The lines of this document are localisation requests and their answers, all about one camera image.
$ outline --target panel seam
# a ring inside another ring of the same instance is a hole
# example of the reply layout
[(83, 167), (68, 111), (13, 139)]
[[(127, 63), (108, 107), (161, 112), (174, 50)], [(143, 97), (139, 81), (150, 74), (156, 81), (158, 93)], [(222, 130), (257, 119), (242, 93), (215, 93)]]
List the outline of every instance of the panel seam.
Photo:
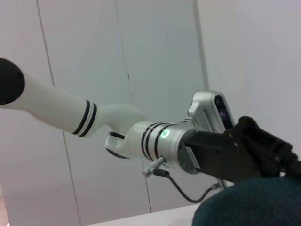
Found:
[[(120, 34), (120, 39), (121, 39), (122, 55), (123, 55), (123, 58), (124, 58), (125, 67), (126, 67), (127, 76), (128, 76), (128, 80), (127, 80), (127, 81), (128, 81), (128, 85), (129, 85), (129, 88), (130, 88), (131, 102), (132, 102), (132, 105), (134, 106), (133, 89), (132, 89), (131, 80), (130, 80), (130, 75), (129, 75), (128, 68), (127, 68), (127, 58), (126, 58), (126, 52), (125, 52), (125, 49), (124, 49), (123, 36), (122, 36), (122, 32), (121, 32), (121, 25), (120, 25), (120, 18), (119, 18), (119, 12), (118, 12), (117, 0), (114, 0), (114, 3), (115, 3), (115, 8), (116, 8), (116, 14), (117, 14), (117, 24), (118, 24), (119, 34)], [(142, 167), (144, 168), (143, 158), (141, 158), (141, 162), (142, 162)], [(151, 202), (150, 202), (151, 199), (150, 199), (150, 193), (149, 193), (149, 188), (148, 188), (148, 185), (147, 185), (146, 177), (144, 177), (144, 179), (145, 179), (145, 185), (146, 185), (147, 197), (148, 197), (149, 205), (150, 205), (150, 212), (152, 213), (152, 210), (151, 210)]]
[(209, 83), (208, 83), (208, 73), (207, 73), (207, 67), (206, 67), (206, 59), (205, 59), (205, 51), (204, 51), (204, 43), (203, 43), (203, 37), (202, 37), (202, 29), (201, 29), (201, 23), (200, 23), (200, 16), (198, 12), (198, 0), (192, 0), (192, 13), (193, 13), (193, 19), (195, 22), (196, 27), (196, 34), (197, 34), (197, 41), (198, 41), (198, 52), (199, 52), (199, 58), (201, 63), (201, 72), (204, 82), (204, 90), (209, 90)]
[[(45, 46), (45, 50), (46, 50), (46, 56), (47, 56), (49, 70), (50, 70), (52, 85), (55, 86), (55, 81), (54, 81), (53, 74), (52, 74), (52, 69), (51, 69), (50, 57), (49, 57), (48, 48), (47, 48), (46, 36), (45, 36), (43, 22), (42, 22), (42, 16), (41, 16), (41, 12), (40, 12), (39, 0), (37, 0), (37, 8), (38, 8), (39, 21), (40, 21), (40, 26), (41, 26), (41, 30), (42, 30), (42, 36), (43, 36), (44, 46)], [(75, 193), (75, 186), (74, 186), (74, 181), (73, 181), (73, 176), (72, 176), (72, 171), (71, 171), (70, 159), (69, 159), (69, 155), (68, 155), (65, 132), (63, 130), (62, 130), (62, 132), (63, 132), (63, 139), (64, 139), (65, 150), (66, 150), (66, 155), (67, 155), (67, 160), (68, 160), (68, 165), (69, 165), (69, 171), (70, 171), (70, 176), (71, 176), (72, 188), (73, 188), (74, 197), (75, 197), (76, 209), (77, 209), (77, 213), (78, 213), (78, 217), (79, 217), (79, 224), (82, 226), (82, 223), (81, 223), (81, 220), (80, 220), (80, 215), (79, 215), (79, 205), (78, 205), (78, 201), (77, 201), (77, 197), (76, 197), (76, 193)]]

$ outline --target camera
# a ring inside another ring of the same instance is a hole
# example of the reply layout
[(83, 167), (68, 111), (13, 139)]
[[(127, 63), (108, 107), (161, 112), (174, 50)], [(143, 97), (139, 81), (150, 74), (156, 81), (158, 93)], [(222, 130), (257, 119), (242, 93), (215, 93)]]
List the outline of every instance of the camera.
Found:
[(188, 115), (199, 130), (223, 133), (235, 125), (226, 98), (220, 92), (196, 92)]

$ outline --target black stripe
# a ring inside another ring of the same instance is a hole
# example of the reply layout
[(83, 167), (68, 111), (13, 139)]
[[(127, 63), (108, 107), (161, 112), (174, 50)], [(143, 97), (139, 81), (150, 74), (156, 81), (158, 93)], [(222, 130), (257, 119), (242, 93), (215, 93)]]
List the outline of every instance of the black stripe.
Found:
[(108, 149), (108, 148), (106, 148), (106, 150), (107, 150), (110, 154), (114, 155), (114, 156), (117, 157), (117, 158), (120, 158), (120, 159), (129, 159), (129, 158), (125, 157), (125, 156), (122, 156), (122, 155), (120, 155), (120, 154), (117, 154), (117, 153), (111, 151), (111, 150)]
[(173, 126), (173, 125), (176, 125), (176, 124), (169, 124), (165, 127), (163, 127), (161, 129), (161, 131), (157, 134), (157, 137), (156, 137), (156, 140), (155, 140), (155, 155), (156, 155), (156, 158), (159, 159), (159, 155), (158, 155), (158, 141), (159, 141), (159, 137), (160, 137), (160, 134), (167, 128), (167, 127), (170, 127), (170, 126)]
[(151, 128), (150, 132), (148, 133), (147, 137), (146, 137), (146, 141), (145, 141), (145, 149), (146, 149), (146, 153), (147, 155), (149, 156), (149, 158), (154, 161), (150, 155), (150, 152), (149, 152), (149, 139), (150, 139), (150, 136), (151, 136), (151, 133), (154, 131), (154, 129), (156, 127), (158, 127), (159, 125), (162, 125), (163, 123), (158, 123), (157, 125), (155, 125), (153, 128)]
[(109, 136), (113, 136), (113, 137), (117, 137), (117, 138), (120, 138), (120, 139), (123, 139), (126, 138), (124, 135), (121, 135), (119, 133), (115, 133), (115, 132), (109, 132), (108, 134)]
[(87, 128), (85, 129), (85, 131), (80, 135), (80, 137), (84, 137), (89, 132), (89, 130), (91, 129), (91, 127), (93, 125), (93, 122), (94, 122), (94, 119), (96, 117), (96, 112), (97, 112), (97, 106), (96, 106), (96, 104), (93, 103), (93, 113), (92, 113), (91, 120), (90, 120)]
[(144, 151), (144, 145), (143, 145), (143, 142), (144, 142), (144, 137), (145, 137), (145, 134), (147, 133), (147, 131), (149, 131), (149, 129), (153, 126), (153, 125), (156, 125), (157, 123), (154, 123), (154, 124), (151, 124), (143, 133), (142, 135), (142, 139), (141, 139), (141, 149), (142, 149), (142, 152), (144, 154), (144, 156), (146, 157), (147, 160), (150, 161), (150, 159), (146, 156), (145, 154), (145, 151)]
[(89, 113), (89, 110), (90, 110), (90, 102), (88, 100), (86, 100), (86, 110), (85, 110), (85, 113), (84, 113), (84, 116), (79, 124), (79, 126), (77, 127), (77, 129), (72, 133), (72, 134), (78, 134), (80, 132), (80, 130), (83, 128), (84, 124), (85, 124), (85, 121), (87, 120), (87, 117), (88, 117), (88, 113)]

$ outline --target green indicator light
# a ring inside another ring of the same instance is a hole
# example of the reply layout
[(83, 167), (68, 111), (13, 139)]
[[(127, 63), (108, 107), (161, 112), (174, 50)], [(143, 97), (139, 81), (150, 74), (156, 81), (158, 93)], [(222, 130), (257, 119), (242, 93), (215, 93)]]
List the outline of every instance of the green indicator light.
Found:
[(162, 139), (165, 139), (166, 137), (168, 137), (169, 133), (170, 133), (170, 130), (169, 130), (169, 129), (164, 130), (164, 131), (161, 133), (161, 138), (162, 138)]

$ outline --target cable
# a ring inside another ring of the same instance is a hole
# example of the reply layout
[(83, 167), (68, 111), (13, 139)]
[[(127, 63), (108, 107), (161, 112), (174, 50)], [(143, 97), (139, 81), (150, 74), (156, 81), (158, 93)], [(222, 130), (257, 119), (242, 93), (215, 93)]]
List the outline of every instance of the cable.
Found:
[(171, 183), (173, 183), (173, 185), (175, 186), (175, 188), (181, 193), (181, 195), (188, 201), (190, 201), (191, 203), (199, 203), (201, 201), (203, 201), (203, 199), (206, 197), (206, 195), (208, 195), (208, 193), (212, 190), (215, 190), (217, 188), (220, 187), (219, 184), (213, 184), (211, 185), (210, 188), (208, 188), (204, 194), (198, 199), (198, 200), (194, 200), (194, 199), (191, 199), (189, 198), (184, 192), (183, 190), (178, 186), (178, 184), (175, 182), (175, 180), (169, 175), (169, 172), (166, 171), (166, 170), (162, 170), (162, 169), (155, 169), (153, 174), (155, 176), (158, 176), (158, 177), (165, 177), (165, 178), (168, 178)]

